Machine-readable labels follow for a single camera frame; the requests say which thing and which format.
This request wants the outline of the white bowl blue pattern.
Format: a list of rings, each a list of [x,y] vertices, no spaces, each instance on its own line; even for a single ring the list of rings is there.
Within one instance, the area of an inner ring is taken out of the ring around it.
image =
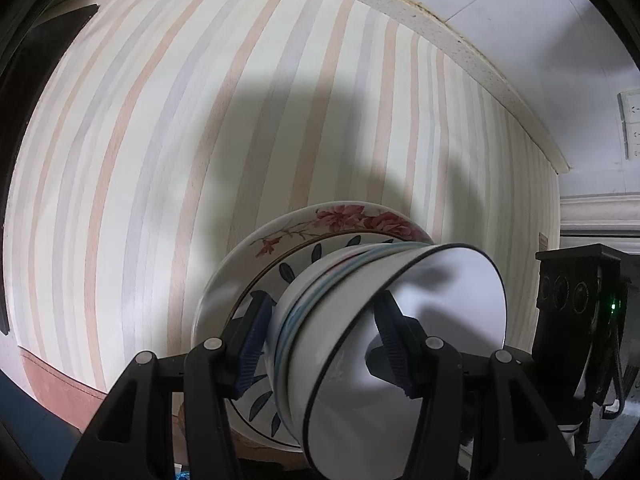
[[[285,367],[286,360],[288,359],[288,352],[291,351],[294,336],[297,331],[302,327],[305,318],[314,308],[316,302],[335,284],[344,280],[346,276],[352,274],[365,264],[372,261],[382,259],[385,256],[394,254],[395,252],[404,252],[409,248],[420,247],[421,244],[414,244],[408,242],[398,242],[399,246],[387,247],[382,252],[371,252],[367,255],[361,255],[357,259],[349,261],[337,272],[337,276],[333,278],[325,278],[319,284],[315,284],[311,289],[307,290],[299,302],[294,307],[294,313],[292,318],[289,318],[284,326],[283,338],[278,343],[278,355],[276,367],[272,367],[267,361],[267,355],[265,357],[267,373],[269,377],[270,386],[274,395],[274,403],[277,405],[277,412],[280,415],[283,425],[290,434],[294,434],[294,425],[292,422],[291,409],[288,407],[288,394],[285,392]]]

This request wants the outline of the white plate black leaf rim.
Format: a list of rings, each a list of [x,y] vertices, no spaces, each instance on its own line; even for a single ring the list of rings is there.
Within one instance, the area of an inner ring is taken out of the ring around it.
[[[277,301],[294,278],[307,266],[337,249],[360,244],[382,243],[397,237],[378,233],[334,233],[329,237],[294,242],[280,252],[258,256],[244,248],[226,259],[216,282],[210,285],[207,298],[212,300],[209,314],[202,314],[198,328],[203,338],[218,336],[224,322],[240,318],[250,305],[250,294],[268,292]],[[286,430],[274,403],[270,386],[266,352],[260,355],[253,383],[239,400],[227,403],[231,428],[248,440],[268,448],[297,453],[299,445]]]

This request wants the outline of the white bowl dark rim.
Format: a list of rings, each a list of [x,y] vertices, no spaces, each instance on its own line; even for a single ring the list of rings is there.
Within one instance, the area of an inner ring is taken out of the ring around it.
[[[288,430],[327,479],[397,479],[408,462],[435,337],[488,358],[506,339],[506,291],[465,244],[383,244],[305,299],[283,364]]]

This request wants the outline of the white plate pink rose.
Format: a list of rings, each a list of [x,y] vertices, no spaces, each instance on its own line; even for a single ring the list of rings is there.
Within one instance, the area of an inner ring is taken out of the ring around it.
[[[297,275],[347,246],[423,242],[431,237],[416,222],[388,207],[339,200],[289,212],[239,242],[207,283],[192,326],[191,342],[221,335],[227,322],[244,314],[253,292],[280,299]],[[227,403],[233,432],[262,448],[298,453],[300,447],[277,413],[260,358],[250,388]]]

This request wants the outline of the brown label on mat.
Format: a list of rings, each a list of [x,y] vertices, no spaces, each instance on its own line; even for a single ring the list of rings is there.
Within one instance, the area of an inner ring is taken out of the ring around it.
[[[548,237],[544,234],[538,234],[538,250],[540,252],[545,252],[548,249]]]

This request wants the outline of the striped table mat with cat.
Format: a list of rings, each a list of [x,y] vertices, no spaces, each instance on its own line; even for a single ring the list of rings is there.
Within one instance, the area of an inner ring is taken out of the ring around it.
[[[6,300],[32,395],[86,426],[134,354],[186,350],[207,279],[312,205],[379,204],[483,248],[529,348],[560,155],[456,37],[363,0],[96,0],[10,180]]]

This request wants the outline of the white wall socket strip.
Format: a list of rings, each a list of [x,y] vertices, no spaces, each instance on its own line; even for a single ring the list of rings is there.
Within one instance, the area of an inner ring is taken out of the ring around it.
[[[640,90],[628,90],[618,95],[627,158],[640,157]]]

